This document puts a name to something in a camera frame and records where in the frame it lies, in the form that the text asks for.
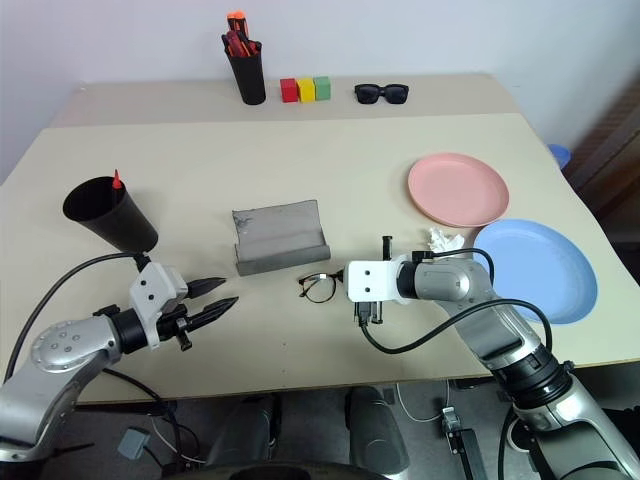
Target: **black cup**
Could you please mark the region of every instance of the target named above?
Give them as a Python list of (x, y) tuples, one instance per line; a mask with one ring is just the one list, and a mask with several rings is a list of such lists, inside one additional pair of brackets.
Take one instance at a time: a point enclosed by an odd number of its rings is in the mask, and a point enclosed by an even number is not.
[(267, 98), (262, 75), (262, 46), (260, 42), (256, 44), (258, 53), (251, 57), (231, 57), (227, 53), (242, 101), (247, 105), (259, 105)]
[(122, 252), (149, 252), (158, 233), (127, 193), (112, 188), (113, 177), (92, 178), (67, 195), (65, 216), (84, 225)]

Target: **tabletop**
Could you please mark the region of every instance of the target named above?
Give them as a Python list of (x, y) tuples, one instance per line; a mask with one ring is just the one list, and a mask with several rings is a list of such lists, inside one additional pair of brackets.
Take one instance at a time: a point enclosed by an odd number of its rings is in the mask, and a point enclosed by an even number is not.
[[(387, 356), (363, 338), (342, 286), (325, 304), (298, 297), (296, 280), (305, 274), (333, 273), (350, 260), (380, 259), (382, 235), (394, 237), (396, 255), (425, 248), (431, 226), (473, 243), (478, 229), (438, 225), (409, 198), (409, 169), (436, 152), (464, 153), (491, 165), (510, 191), (503, 218), (548, 225), (591, 262), (597, 303), (584, 320), (554, 327), (557, 357), (578, 366), (640, 357), (638, 327), (628, 314), (640, 302), (640, 289), (494, 79), (332, 80), (330, 101), (305, 105), (282, 104), (277, 82), (269, 84), (268, 101), (257, 107), (242, 104), (230, 82), (89, 85), (78, 91), (0, 188), (0, 367), (4, 370), (21, 326), (50, 285), (74, 265), (113, 251), (67, 220), (62, 202), (77, 184), (118, 168), (159, 232), (152, 258), (177, 267), (187, 281), (228, 279), (191, 301), (192, 311), (218, 298), (240, 297), (222, 318), (191, 335), (191, 350), (181, 352), (169, 341), (116, 365), (162, 396), (484, 375), (455, 329), (415, 351)], [(356, 83), (398, 80), (411, 87), (404, 106), (382, 100), (365, 106), (353, 99)], [(332, 258), (239, 277), (231, 211), (311, 199), (318, 201)], [(84, 318), (112, 303), (127, 306), (135, 276), (126, 259), (83, 271), (52, 299), (28, 342), (55, 322)], [(370, 331), (397, 346), (445, 319), (433, 302), (385, 304), (385, 323)], [(539, 324), (533, 328), (542, 335)], [(143, 398), (105, 377), (87, 387), (82, 401)]]

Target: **white tissue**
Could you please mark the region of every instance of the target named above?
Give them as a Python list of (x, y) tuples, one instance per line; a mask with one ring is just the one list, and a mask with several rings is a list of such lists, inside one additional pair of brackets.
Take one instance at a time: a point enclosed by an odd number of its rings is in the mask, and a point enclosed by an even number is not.
[(464, 245), (464, 237), (462, 235), (446, 235), (439, 228), (431, 227), (429, 229), (429, 236), (430, 239), (427, 242), (429, 249), (436, 253), (457, 250)]

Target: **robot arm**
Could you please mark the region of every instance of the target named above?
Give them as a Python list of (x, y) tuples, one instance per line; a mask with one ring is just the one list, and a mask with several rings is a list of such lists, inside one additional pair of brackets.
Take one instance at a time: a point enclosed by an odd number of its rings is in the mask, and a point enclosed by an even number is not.
[[(381, 311), (361, 304), (420, 299), (434, 300), (455, 315), (498, 298), (479, 263), (454, 257), (424, 262), (429, 253), (349, 263), (345, 286), (356, 312)], [(370, 319), (360, 315), (358, 320), (366, 325)], [(513, 306), (481, 310), (459, 321), (456, 329), (512, 398), (514, 411), (536, 436), (557, 478), (583, 478), (579, 475), (589, 472), (593, 478), (609, 478), (596, 472), (602, 468), (619, 478), (640, 478), (640, 462), (626, 439)]]
[(65, 321), (41, 333), (25, 364), (0, 388), (0, 464), (42, 463), (80, 392), (104, 368), (132, 353), (176, 336), (191, 347), (187, 332), (219, 318), (237, 301), (227, 298), (192, 317), (181, 303), (224, 282), (185, 283), (172, 267), (148, 262), (130, 288), (132, 308), (114, 305), (94, 316)]

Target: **red block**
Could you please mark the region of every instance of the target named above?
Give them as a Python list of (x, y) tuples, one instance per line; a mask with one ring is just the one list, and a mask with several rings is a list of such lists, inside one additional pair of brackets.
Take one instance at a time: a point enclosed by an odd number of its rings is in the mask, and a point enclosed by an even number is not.
[(295, 78), (281, 78), (280, 90), (282, 90), (282, 101), (297, 102), (298, 101), (298, 87), (296, 85)]

